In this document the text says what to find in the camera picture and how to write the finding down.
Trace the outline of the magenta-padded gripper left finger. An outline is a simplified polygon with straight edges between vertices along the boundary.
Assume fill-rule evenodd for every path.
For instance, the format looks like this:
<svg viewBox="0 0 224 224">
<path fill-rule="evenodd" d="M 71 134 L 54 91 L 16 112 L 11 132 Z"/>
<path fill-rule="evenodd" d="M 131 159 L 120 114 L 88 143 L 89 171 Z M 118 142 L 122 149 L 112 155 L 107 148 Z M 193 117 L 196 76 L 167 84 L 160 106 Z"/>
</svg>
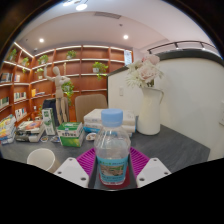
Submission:
<svg viewBox="0 0 224 224">
<path fill-rule="evenodd" d="M 95 158 L 95 150 L 89 149 L 77 158 L 67 158 L 54 174 L 78 186 L 87 188 L 94 169 Z"/>
</svg>

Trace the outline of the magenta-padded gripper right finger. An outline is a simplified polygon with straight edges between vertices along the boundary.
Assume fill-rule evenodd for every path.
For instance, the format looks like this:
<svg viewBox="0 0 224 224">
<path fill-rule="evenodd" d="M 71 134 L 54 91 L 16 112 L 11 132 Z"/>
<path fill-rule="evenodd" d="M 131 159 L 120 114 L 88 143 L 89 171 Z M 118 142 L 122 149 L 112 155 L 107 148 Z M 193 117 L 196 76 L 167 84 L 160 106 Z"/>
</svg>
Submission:
<svg viewBox="0 0 224 224">
<path fill-rule="evenodd" d="M 149 158 L 133 147 L 130 148 L 130 161 L 138 188 L 171 174 L 158 158 Z"/>
</svg>

